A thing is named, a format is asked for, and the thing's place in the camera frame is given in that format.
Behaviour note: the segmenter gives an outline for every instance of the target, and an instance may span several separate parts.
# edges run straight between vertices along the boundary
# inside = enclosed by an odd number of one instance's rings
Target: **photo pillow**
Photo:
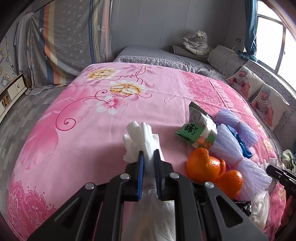
[[[238,72],[227,79],[230,84],[244,99],[249,99],[261,89],[264,81],[247,67],[242,66]]]
[[[251,103],[252,108],[256,110],[272,131],[288,108],[288,105],[281,94],[267,84],[262,86],[259,94]]]

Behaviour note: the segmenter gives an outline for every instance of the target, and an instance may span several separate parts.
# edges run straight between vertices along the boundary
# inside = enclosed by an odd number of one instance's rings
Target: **gray mattress cover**
[[[128,46],[119,53],[114,62],[141,63],[170,67],[201,74],[225,82],[223,75],[208,64],[150,47]]]

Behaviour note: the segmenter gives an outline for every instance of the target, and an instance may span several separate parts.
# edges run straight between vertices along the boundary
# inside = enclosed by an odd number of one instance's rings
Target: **window pane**
[[[293,70],[296,67],[296,42],[291,33],[286,30],[284,56],[279,68],[279,75],[296,90],[296,75]]]
[[[261,1],[257,1],[257,13],[281,21],[279,16]]]
[[[258,19],[256,57],[273,70],[281,51],[283,26],[265,18]]]

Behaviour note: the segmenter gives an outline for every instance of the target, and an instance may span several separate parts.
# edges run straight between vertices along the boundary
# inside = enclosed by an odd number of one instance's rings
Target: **white tiger plush toy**
[[[207,34],[201,30],[188,34],[182,42],[186,49],[202,58],[207,58],[213,49],[207,43]]]

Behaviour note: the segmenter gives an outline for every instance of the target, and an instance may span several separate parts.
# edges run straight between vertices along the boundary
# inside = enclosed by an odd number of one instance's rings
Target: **pink bedsheet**
[[[255,161],[275,157],[246,102],[221,81],[159,66],[93,64],[45,111],[21,150],[8,197],[13,231],[26,240],[86,182],[105,183],[124,172],[122,136],[134,120],[152,126],[165,160],[185,175],[193,147],[174,132],[188,121],[192,100],[212,116],[227,107],[255,129],[259,135],[252,147]],[[280,184],[270,201],[264,232],[272,240],[285,208]]]

